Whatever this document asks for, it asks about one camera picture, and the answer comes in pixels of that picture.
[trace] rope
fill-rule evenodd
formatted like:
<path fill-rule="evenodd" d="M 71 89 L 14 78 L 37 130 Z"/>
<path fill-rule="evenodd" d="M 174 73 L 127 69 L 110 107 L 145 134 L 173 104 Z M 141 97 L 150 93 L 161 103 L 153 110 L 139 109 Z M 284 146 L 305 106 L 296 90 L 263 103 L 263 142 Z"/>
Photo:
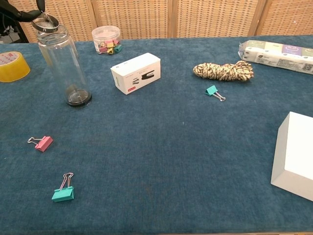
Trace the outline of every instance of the rope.
<path fill-rule="evenodd" d="M 240 80 L 246 82 L 253 78 L 251 64 L 240 60 L 235 65 L 217 65 L 213 63 L 203 63 L 194 67 L 193 72 L 202 78 L 215 79 L 219 81 Z"/>

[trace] woven panel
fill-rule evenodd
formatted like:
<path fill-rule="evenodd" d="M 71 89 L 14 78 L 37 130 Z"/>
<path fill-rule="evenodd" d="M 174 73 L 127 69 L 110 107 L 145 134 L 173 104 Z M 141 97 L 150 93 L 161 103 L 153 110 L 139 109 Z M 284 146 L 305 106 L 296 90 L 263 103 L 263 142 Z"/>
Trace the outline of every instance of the woven panel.
<path fill-rule="evenodd" d="M 313 0 L 274 0 L 261 35 L 313 34 Z"/>
<path fill-rule="evenodd" d="M 179 0 L 178 37 L 247 36 L 258 0 Z"/>
<path fill-rule="evenodd" d="M 35 0 L 10 0 L 20 11 L 36 10 Z M 91 31 L 96 27 L 95 17 L 89 14 L 86 0 L 45 1 L 45 12 L 56 17 L 67 27 L 75 41 L 92 40 Z M 29 42 L 37 42 L 35 29 L 31 23 L 21 23 Z"/>
<path fill-rule="evenodd" d="M 166 38 L 168 0 L 93 0 L 98 26 L 120 28 L 123 39 Z"/>

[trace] hole punch box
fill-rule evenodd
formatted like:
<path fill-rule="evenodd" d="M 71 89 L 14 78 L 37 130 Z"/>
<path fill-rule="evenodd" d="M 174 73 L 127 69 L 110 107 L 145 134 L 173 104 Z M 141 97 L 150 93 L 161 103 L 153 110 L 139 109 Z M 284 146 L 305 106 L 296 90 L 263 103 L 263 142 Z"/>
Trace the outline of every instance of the hole punch box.
<path fill-rule="evenodd" d="M 129 94 L 161 78 L 161 60 L 145 53 L 111 68 L 115 86 Z"/>

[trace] yellow tape roll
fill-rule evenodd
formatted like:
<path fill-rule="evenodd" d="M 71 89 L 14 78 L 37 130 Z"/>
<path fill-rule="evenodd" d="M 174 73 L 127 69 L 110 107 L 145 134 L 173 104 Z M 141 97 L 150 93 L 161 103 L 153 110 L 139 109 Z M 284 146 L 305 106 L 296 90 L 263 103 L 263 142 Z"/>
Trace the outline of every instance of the yellow tape roll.
<path fill-rule="evenodd" d="M 0 53 L 0 82 L 14 82 L 30 72 L 21 53 L 17 51 Z"/>

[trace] binder clip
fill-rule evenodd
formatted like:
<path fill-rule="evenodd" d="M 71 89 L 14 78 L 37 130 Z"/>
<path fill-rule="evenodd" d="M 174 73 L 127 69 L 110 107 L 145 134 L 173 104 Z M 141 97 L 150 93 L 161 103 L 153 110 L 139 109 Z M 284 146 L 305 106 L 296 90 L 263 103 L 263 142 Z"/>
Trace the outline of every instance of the binder clip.
<path fill-rule="evenodd" d="M 72 200 L 74 199 L 74 187 L 69 186 L 70 185 L 70 179 L 72 178 L 74 174 L 69 172 L 63 175 L 63 182 L 59 189 L 56 189 L 54 191 L 54 194 L 52 196 L 52 200 L 54 202 L 62 202 L 66 200 Z"/>
<path fill-rule="evenodd" d="M 42 139 L 35 139 L 34 137 L 29 138 L 27 143 L 34 143 L 35 148 L 45 152 L 45 150 L 49 147 L 49 145 L 53 142 L 53 139 L 50 136 L 44 136 Z"/>
<path fill-rule="evenodd" d="M 212 86 L 212 87 L 209 87 L 208 89 L 206 89 L 205 93 L 209 96 L 214 96 L 216 97 L 217 99 L 219 99 L 220 101 L 225 101 L 226 98 L 221 96 L 220 94 L 217 93 L 217 89 L 215 86 Z"/>

